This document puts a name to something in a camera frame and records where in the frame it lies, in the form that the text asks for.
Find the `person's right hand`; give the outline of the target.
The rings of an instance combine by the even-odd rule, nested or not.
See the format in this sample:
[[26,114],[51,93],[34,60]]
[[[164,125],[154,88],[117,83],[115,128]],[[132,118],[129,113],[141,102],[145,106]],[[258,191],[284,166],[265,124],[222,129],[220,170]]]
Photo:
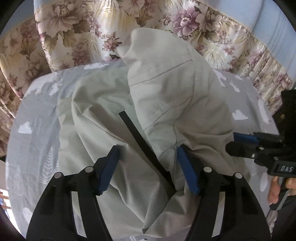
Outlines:
[[[286,180],[285,186],[287,189],[290,190],[289,192],[289,196],[295,196],[295,190],[296,190],[296,180],[295,178],[288,178],[288,180]],[[268,193],[268,204],[276,204],[279,200],[279,194],[280,194],[280,184],[279,184],[279,177],[278,176],[274,176],[272,178],[271,184],[270,184],[270,189],[269,189],[269,193]]]

